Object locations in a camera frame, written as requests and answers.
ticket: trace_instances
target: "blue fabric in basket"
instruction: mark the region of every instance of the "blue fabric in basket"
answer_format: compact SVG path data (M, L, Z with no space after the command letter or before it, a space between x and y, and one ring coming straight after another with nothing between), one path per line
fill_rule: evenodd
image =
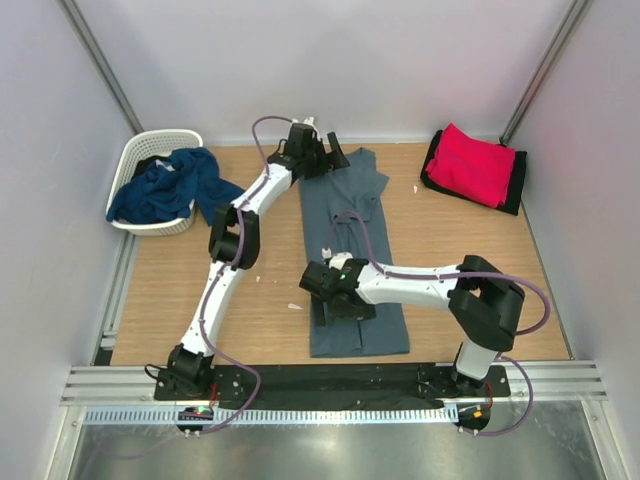
M180 148L166 162L153 162L142 175L123 185L111 202L107 221L140 225L187 218L189 203L195 199L211 225L216 207L243 193L242 188L220 178L218 162L209 150Z

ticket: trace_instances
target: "folded red cloth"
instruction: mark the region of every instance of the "folded red cloth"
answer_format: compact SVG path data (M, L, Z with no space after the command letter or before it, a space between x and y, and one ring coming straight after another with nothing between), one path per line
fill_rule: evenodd
M426 171L441 187L496 208L507 199L515 155L513 148L475 140L450 124Z

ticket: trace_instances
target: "wooden table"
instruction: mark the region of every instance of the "wooden table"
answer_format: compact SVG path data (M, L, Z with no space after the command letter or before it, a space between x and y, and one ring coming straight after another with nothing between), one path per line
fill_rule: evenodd
M543 285L542 269L524 214L513 217L425 188L418 178L427 144L375 144L378 170L390 177L382 195L394 262L442 266L465 254L485 257L503 272ZM345 146L349 152L355 147ZM255 147L216 148L223 178L248 187L262 163ZM443 310L404 306L411 352L407 355L312 359L309 295L298 288L306 267L298 188L290 189L261 219L261 252L238 286L218 347L249 364L452 361L464 338ZM205 285L209 228L200 214L186 232L140 240L135 269L112 359L113 365L164 365L191 322ZM289 303L302 310L288 308ZM537 322L542 303L527 296L520 327ZM521 360L566 359L558 320L520 337L511 354Z

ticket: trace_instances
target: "white laundry basket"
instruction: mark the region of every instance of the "white laundry basket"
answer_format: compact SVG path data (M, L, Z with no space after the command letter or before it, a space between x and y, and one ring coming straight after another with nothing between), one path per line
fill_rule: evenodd
M118 170L111 185L111 193L107 202L107 212L111 207L120 187L128 183L140 160L153 155L168 156L176 148L196 148L202 146L202 137L192 130L152 130L136 135L127 142L120 157ZM134 235L173 235L184 232L193 223L195 215L194 201L191 201L191 215L188 218L176 218L170 222L152 223L149 225L133 225L114 220L116 228L128 230Z

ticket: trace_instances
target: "gray cloth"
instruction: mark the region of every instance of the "gray cloth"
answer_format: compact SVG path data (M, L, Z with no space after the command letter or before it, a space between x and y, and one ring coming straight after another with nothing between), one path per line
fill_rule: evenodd
M369 230L376 259L391 264L391 248L380 195L389 178L376 171L375 154L360 148L347 155L350 167L300 181L304 242L309 261L322 262L322 248L333 219L345 210L357 210ZM333 253L351 252L366 258L367 247L360 224L344 218L336 226ZM324 307L326 326L315 322L311 310L311 356L356 357L409 352L409 335L399 304L376 307L376 318L365 321L336 320Z

